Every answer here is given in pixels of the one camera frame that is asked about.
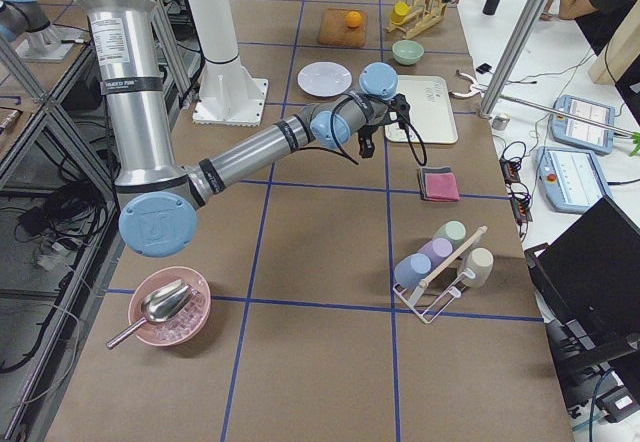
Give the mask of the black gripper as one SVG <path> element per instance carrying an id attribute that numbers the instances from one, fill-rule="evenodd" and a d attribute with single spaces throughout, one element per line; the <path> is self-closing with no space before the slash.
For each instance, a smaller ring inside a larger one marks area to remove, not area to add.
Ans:
<path id="1" fill-rule="evenodd" d="M 361 158 L 372 158 L 375 152 L 374 134 L 381 127 L 392 123 L 389 112 L 385 112 L 381 117 L 376 118 L 372 124 L 366 124 L 357 131 L 359 156 Z"/>

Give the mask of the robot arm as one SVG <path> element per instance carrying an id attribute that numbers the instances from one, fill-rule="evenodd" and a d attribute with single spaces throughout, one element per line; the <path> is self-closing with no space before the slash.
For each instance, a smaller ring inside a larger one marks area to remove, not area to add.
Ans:
<path id="1" fill-rule="evenodd" d="M 311 142 L 339 149 L 358 135 L 369 157 L 371 134 L 397 106 L 397 73 L 375 62 L 362 71 L 357 90 L 307 105 L 218 156 L 181 166 L 171 145 L 151 26 L 159 0 L 74 1 L 90 22 L 120 156 L 119 231 L 132 251 L 147 257 L 183 250 L 194 237 L 198 208 L 212 196 Z M 195 118 L 257 126 L 268 83 L 242 65 L 229 0 L 188 1 L 205 61 Z"/>

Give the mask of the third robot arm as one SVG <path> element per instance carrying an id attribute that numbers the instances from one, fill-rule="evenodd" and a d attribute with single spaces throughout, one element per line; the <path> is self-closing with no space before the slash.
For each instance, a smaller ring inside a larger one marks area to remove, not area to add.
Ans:
<path id="1" fill-rule="evenodd" d="M 62 62 L 73 43 L 49 19 L 38 0 L 1 0 L 1 37 L 13 43 L 26 36 L 16 54 L 28 62 Z"/>

